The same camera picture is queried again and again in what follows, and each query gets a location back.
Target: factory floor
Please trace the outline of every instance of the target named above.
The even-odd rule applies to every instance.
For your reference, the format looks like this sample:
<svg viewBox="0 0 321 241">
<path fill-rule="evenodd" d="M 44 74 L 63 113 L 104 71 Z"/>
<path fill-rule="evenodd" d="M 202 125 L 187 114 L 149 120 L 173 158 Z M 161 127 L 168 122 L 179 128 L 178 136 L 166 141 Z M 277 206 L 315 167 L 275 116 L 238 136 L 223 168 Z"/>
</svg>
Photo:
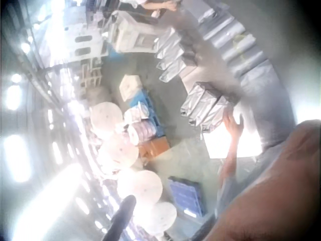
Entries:
<svg viewBox="0 0 321 241">
<path fill-rule="evenodd" d="M 179 213 L 175 224 L 168 230 L 169 235 L 175 237 L 175 240 L 183 240 L 193 235 L 214 212 L 218 171 L 223 160 L 209 158 L 200 129 L 191 127 L 188 125 L 188 119 L 180 116 L 181 105 L 187 96 L 180 78 L 177 77 L 169 83 L 159 81 L 158 77 L 162 72 L 155 68 L 156 64 L 153 54 L 149 53 L 127 53 L 115 59 L 106 58 L 102 68 L 102 85 L 110 90 L 112 101 L 124 112 L 129 105 L 120 96 L 120 82 L 125 74 L 140 76 L 171 147 L 148 164 L 148 168 L 154 170 L 162 179 L 165 190 L 162 199 L 171 201 L 167 183 L 170 176 L 200 183 L 207 215 L 204 218 L 192 219 Z M 254 162 L 252 159 L 245 160 L 247 162 L 243 163 L 249 171 Z M 242 172 L 244 169 L 240 168 L 239 175 L 245 174 Z"/>
<path fill-rule="evenodd" d="M 279 125 L 277 113 L 280 112 L 287 112 L 288 126 L 292 124 L 292 110 L 289 108 L 288 97 L 285 95 L 283 87 L 289 93 L 296 123 L 315 118 L 315 113 L 318 113 L 316 110 L 319 108 L 320 88 L 317 81 L 319 57 L 313 51 L 311 32 L 306 28 L 303 19 L 299 15 L 292 14 L 295 7 L 288 1 L 273 1 L 273 4 L 266 0 L 248 0 L 241 3 L 225 2 L 230 5 L 231 14 L 257 38 L 258 46 L 273 64 L 281 82 L 275 86 L 275 91 L 272 92 L 284 98 L 269 98 L 267 101 L 261 102 L 262 105 L 252 106 L 255 114 L 259 117 L 256 123 L 261 124 L 258 129 L 263 129 L 266 126 L 267 122 L 264 122 L 264 118 L 267 118 L 265 121 L 268 121 L 269 124 L 274 122 L 278 128 L 284 127 Z M 282 11 L 282 14 L 278 14 L 275 9 Z M 169 17 L 173 24 L 176 23 L 174 15 L 166 17 Z M 221 77 L 222 66 L 219 62 L 220 60 L 217 59 L 217 62 L 214 62 L 211 67 L 216 76 Z M 180 107 L 187 96 L 183 82 L 178 77 L 169 83 L 159 81 L 158 77 L 161 75 L 161 71 L 156 69 L 156 64 L 157 61 L 153 54 L 148 53 L 128 53 L 119 58 L 107 57 L 104 59 L 102 68 L 102 85 L 109 88 L 113 101 L 119 105 L 122 111 L 129 107 L 127 103 L 122 101 L 119 92 L 119 84 L 125 74 L 139 75 L 144 88 L 148 91 L 171 146 L 169 151 L 149 163 L 150 168 L 154 169 L 162 179 L 165 190 L 162 199 L 171 199 L 167 183 L 169 176 L 200 183 L 207 210 L 206 216 L 194 219 L 179 212 L 176 222 L 167 230 L 174 240 L 184 240 L 192 236 L 214 212 L 218 189 L 218 171 L 224 160 L 210 159 L 200 130 L 189 126 L 188 120 L 180 116 Z M 302 113 L 303 106 L 308 107 L 305 113 Z M 254 167 L 254 163 L 251 158 L 239 158 L 238 177 L 245 177 Z"/>
</svg>

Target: skin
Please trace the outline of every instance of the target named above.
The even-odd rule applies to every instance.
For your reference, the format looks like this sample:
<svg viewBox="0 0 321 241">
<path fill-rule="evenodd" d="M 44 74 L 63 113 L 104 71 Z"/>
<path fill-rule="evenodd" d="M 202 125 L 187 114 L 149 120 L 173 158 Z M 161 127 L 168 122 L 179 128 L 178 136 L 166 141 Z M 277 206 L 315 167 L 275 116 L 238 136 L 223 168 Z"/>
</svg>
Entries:
<svg viewBox="0 0 321 241">
<path fill-rule="evenodd" d="M 224 123 L 237 140 L 242 128 L 227 116 Z M 207 240 L 300 240 L 319 211 L 320 127 L 319 120 L 299 124 L 273 166 L 229 205 Z M 236 143 L 222 181 L 235 174 Z"/>
<path fill-rule="evenodd" d="M 163 3 L 151 3 L 150 1 L 146 1 L 141 6 L 147 10 L 168 9 L 170 11 L 176 11 L 176 3 L 173 1 L 166 1 Z"/>
</svg>

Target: person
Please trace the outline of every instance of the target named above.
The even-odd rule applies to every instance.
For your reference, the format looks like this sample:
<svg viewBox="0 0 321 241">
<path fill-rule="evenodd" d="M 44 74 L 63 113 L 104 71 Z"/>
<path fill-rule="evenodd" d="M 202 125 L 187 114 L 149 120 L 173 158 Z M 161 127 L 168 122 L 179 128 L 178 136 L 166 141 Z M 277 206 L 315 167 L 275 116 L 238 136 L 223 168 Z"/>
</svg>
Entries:
<svg viewBox="0 0 321 241">
<path fill-rule="evenodd" d="M 215 217 L 190 240 L 203 240 L 202 229 L 208 230 L 208 241 L 307 240 L 305 233 L 317 228 L 320 204 L 321 122 L 297 125 L 287 140 L 258 157 L 242 182 L 235 173 L 244 120 L 237 124 L 227 108 L 223 122 L 232 141 L 219 177 Z"/>
<path fill-rule="evenodd" d="M 161 10 L 168 9 L 170 11 L 176 11 L 176 3 L 174 1 L 165 1 L 162 3 L 154 3 L 150 0 L 120 0 L 122 3 L 131 4 L 134 8 L 141 5 L 146 10 Z"/>
</svg>

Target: blue pallet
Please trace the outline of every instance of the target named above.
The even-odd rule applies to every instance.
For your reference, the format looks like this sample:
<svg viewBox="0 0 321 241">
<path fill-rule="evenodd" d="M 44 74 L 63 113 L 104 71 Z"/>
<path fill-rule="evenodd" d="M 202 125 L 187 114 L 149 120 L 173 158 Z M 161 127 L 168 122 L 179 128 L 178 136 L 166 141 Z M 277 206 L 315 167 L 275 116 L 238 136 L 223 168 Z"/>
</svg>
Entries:
<svg viewBox="0 0 321 241">
<path fill-rule="evenodd" d="M 148 119 L 156 127 L 156 136 L 157 137 L 165 136 L 164 129 L 159 122 L 159 119 L 155 113 L 152 101 L 151 101 L 150 97 L 148 96 L 146 90 L 141 89 L 139 92 L 137 92 L 137 94 L 134 96 L 134 98 L 130 101 L 129 106 L 134 107 L 134 106 L 138 105 L 138 102 L 144 103 L 148 107 L 148 111 L 149 111 Z"/>
<path fill-rule="evenodd" d="M 205 215 L 205 207 L 202 202 L 201 188 L 196 182 L 176 177 L 169 178 L 169 184 L 176 206 L 183 211 L 185 209 L 194 213 L 197 217 Z"/>
</svg>

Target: silver foil bag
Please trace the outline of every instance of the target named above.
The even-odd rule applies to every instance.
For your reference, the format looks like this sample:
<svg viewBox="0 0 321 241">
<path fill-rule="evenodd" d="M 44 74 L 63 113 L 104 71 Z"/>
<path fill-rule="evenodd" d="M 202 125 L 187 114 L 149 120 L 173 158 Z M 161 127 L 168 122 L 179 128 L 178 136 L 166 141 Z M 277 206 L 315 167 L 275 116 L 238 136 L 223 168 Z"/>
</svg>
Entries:
<svg viewBox="0 0 321 241">
<path fill-rule="evenodd" d="M 166 54 L 174 48 L 178 43 L 182 43 L 184 45 L 193 45 L 193 41 L 187 35 L 185 31 L 175 32 L 172 36 L 166 41 L 166 43 L 161 47 L 161 49 L 156 53 L 155 57 L 158 59 L 162 59 L 166 56 Z"/>
<path fill-rule="evenodd" d="M 175 32 L 176 31 L 173 27 L 168 28 L 164 34 L 162 34 L 159 38 L 156 39 L 156 41 L 154 42 L 153 49 L 156 50 L 156 52 L 158 52 Z"/>
<path fill-rule="evenodd" d="M 253 46 L 228 63 L 227 67 L 234 77 L 239 78 L 255 66 L 266 60 L 266 56 L 258 46 Z"/>
<path fill-rule="evenodd" d="M 179 75 L 181 72 L 191 72 L 196 68 L 195 61 L 188 56 L 181 56 L 176 59 L 167 70 L 159 77 L 159 80 L 162 82 L 169 82 L 175 76 Z"/>
<path fill-rule="evenodd" d="M 219 52 L 225 62 L 231 61 L 236 56 L 250 49 L 255 44 L 255 38 L 250 33 L 237 34 L 228 41 Z"/>
<path fill-rule="evenodd" d="M 199 24 L 215 14 L 214 9 L 202 0 L 183 0 L 181 6 L 190 12 Z"/>
<path fill-rule="evenodd" d="M 163 59 L 157 64 L 156 68 L 161 70 L 166 70 L 175 60 L 177 60 L 182 55 L 194 56 L 194 51 L 191 46 L 179 43 L 164 56 Z"/>
<path fill-rule="evenodd" d="M 213 87 L 206 82 L 196 82 L 193 88 L 186 97 L 185 102 L 181 107 L 181 116 L 190 116 L 197 103 L 202 98 L 205 90 L 213 89 Z"/>
<path fill-rule="evenodd" d="M 245 27 L 236 19 L 225 26 L 221 31 L 214 35 L 210 41 L 217 49 L 223 47 L 229 40 L 233 39 L 236 35 L 245 32 Z"/>
<path fill-rule="evenodd" d="M 227 105 L 229 105 L 228 101 L 224 96 L 221 96 L 201 123 L 202 132 L 210 133 L 222 123 L 223 111 Z"/>
<path fill-rule="evenodd" d="M 221 96 L 222 94 L 215 89 L 205 90 L 189 117 L 189 124 L 191 126 L 199 126 Z"/>
<path fill-rule="evenodd" d="M 222 12 L 220 15 L 215 16 L 212 19 L 204 21 L 199 27 L 198 31 L 202 35 L 204 40 L 210 39 L 216 35 L 225 26 L 231 23 L 234 17 L 227 11 Z"/>
</svg>

